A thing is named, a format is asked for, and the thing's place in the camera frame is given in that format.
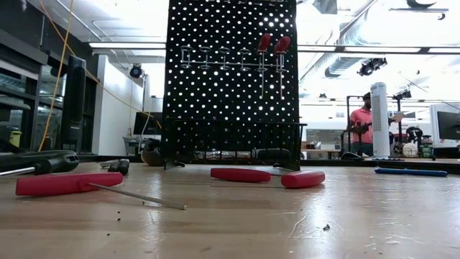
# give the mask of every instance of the security camera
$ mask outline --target security camera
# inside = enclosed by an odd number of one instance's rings
[[[144,71],[142,70],[141,64],[134,64],[129,72],[132,78],[140,78]]]
[[[370,76],[374,71],[388,64],[386,58],[370,58],[361,64],[361,68],[357,72],[360,76]]]

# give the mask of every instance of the ceiling duct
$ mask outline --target ceiling duct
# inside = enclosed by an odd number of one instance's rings
[[[359,36],[359,30],[361,29],[362,23],[366,20],[366,15],[364,19],[360,19],[356,24],[342,37],[339,39],[339,45],[353,45],[353,46],[362,46],[366,45],[366,42]],[[324,76],[327,78],[338,78],[352,67],[354,64],[361,61],[363,58],[350,58],[350,57],[337,57],[337,55],[330,54],[335,58],[335,61],[330,64],[329,67],[324,71]]]
[[[314,7],[322,14],[337,14],[337,0],[315,0]]]
[[[341,30],[341,37],[337,41],[337,45],[365,45],[367,42],[359,36],[359,30],[363,23],[366,21],[367,13],[369,9],[377,2],[378,0],[371,0],[363,6],[361,12],[355,17],[355,19],[347,24],[345,28]],[[347,68],[354,65],[356,62],[359,62],[361,58],[338,58],[337,54],[334,53],[325,53],[318,61],[311,66],[301,77],[300,85],[303,85],[304,81],[307,81],[310,76],[313,74],[322,71],[324,66],[328,67],[324,71],[324,76],[328,78],[337,78],[340,76],[341,72],[345,71]]]

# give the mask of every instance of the screwdriver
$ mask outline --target screwdriver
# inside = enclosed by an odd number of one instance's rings
[[[177,204],[153,197],[122,191],[112,186],[123,181],[120,173],[62,173],[47,174],[17,179],[17,196],[56,196],[63,194],[78,194],[87,191],[103,189],[114,193],[130,196],[145,201],[151,201],[174,209],[185,210],[186,205]]]

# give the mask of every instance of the black tower speaker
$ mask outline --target black tower speaker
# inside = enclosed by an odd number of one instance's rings
[[[85,80],[86,61],[71,55],[65,82],[60,147],[77,153],[81,150]]]

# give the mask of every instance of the red handle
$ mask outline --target red handle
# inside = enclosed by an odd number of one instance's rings
[[[265,33],[259,41],[259,50],[266,51],[270,45],[270,33]]]
[[[115,186],[123,181],[120,173],[60,173],[20,178],[16,182],[17,196],[54,196],[94,191],[88,183]]]
[[[212,168],[211,177],[244,183],[261,183],[270,181],[268,172],[241,168]]]
[[[286,188],[308,188],[323,183],[325,179],[324,172],[301,171],[283,175],[281,184]]]
[[[290,38],[288,36],[282,37],[275,45],[275,53],[285,52],[290,44]]]

